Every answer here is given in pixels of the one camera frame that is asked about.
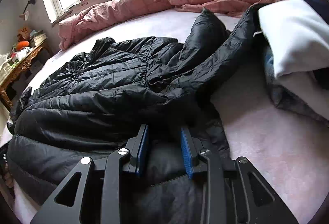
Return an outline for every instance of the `dark blue fabric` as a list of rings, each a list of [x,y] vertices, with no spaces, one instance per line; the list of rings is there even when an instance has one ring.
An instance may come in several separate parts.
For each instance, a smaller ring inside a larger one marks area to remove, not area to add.
[[[304,0],[310,5],[318,15],[329,25],[329,3],[327,0]]]

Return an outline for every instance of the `bed sheet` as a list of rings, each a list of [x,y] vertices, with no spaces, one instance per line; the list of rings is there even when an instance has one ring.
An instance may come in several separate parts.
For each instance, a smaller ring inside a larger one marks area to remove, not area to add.
[[[198,15],[170,9],[99,31],[49,59],[29,86],[37,89],[75,54],[90,52],[95,41],[103,37],[111,36],[119,42],[137,37],[166,36],[184,43]],[[233,30],[239,21],[216,15],[229,30]],[[321,123],[274,108],[264,90],[261,70],[253,63],[242,67],[217,90],[212,102],[222,118],[232,158],[249,158],[299,223],[307,224],[329,190],[329,155],[325,150],[329,145],[329,130]],[[10,139],[8,129],[3,137]],[[15,194],[14,211],[23,224],[28,224],[38,207],[17,184]]]

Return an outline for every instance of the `carved wood trim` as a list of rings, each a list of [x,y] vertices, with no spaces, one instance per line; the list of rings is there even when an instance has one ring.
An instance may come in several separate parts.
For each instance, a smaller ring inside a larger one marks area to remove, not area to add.
[[[17,65],[11,73],[6,77],[4,82],[0,86],[0,95],[3,99],[5,107],[10,111],[13,106],[12,101],[9,99],[6,89],[10,83],[12,83],[22,72],[28,70],[31,67],[31,61],[40,53],[42,49],[45,49],[50,56],[53,56],[52,51],[48,47],[47,40],[45,40],[41,45],[34,48],[29,54],[25,57],[19,65]]]

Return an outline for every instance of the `pink blanket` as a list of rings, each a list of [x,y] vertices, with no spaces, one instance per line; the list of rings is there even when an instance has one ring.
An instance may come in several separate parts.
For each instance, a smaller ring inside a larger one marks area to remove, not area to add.
[[[88,34],[148,13],[175,7],[182,12],[201,12],[207,8],[213,13],[240,17],[255,3],[273,3],[280,0],[112,0],[93,5],[59,23],[60,49]]]

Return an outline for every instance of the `black puffer jacket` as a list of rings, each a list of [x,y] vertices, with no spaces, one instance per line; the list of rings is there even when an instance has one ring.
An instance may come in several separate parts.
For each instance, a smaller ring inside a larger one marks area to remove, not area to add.
[[[184,44],[165,37],[98,40],[33,95],[29,89],[12,111],[7,154],[19,185],[41,204],[82,157],[108,156],[147,123],[152,146],[141,188],[132,194],[136,219],[199,222],[202,187],[188,180],[170,127],[188,123],[192,136],[229,155],[209,97],[251,49],[260,6],[248,9],[230,35],[204,9]]]

